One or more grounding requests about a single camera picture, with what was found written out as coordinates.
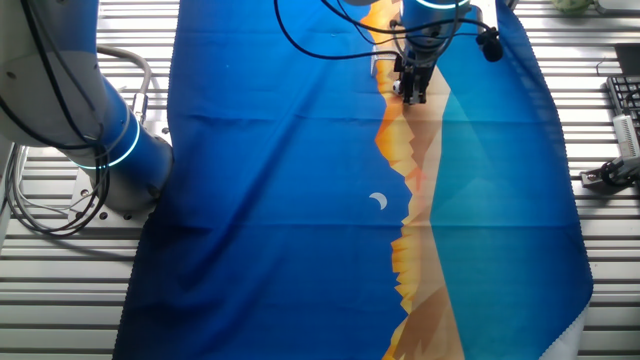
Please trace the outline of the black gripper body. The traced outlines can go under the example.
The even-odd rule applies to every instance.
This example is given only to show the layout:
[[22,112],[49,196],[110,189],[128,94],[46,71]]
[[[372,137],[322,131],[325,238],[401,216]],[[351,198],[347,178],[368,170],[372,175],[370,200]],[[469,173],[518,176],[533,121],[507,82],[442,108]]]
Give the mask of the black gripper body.
[[394,63],[394,71],[406,72],[408,69],[431,69],[441,55],[441,47],[424,48],[412,42],[396,44],[398,57]]

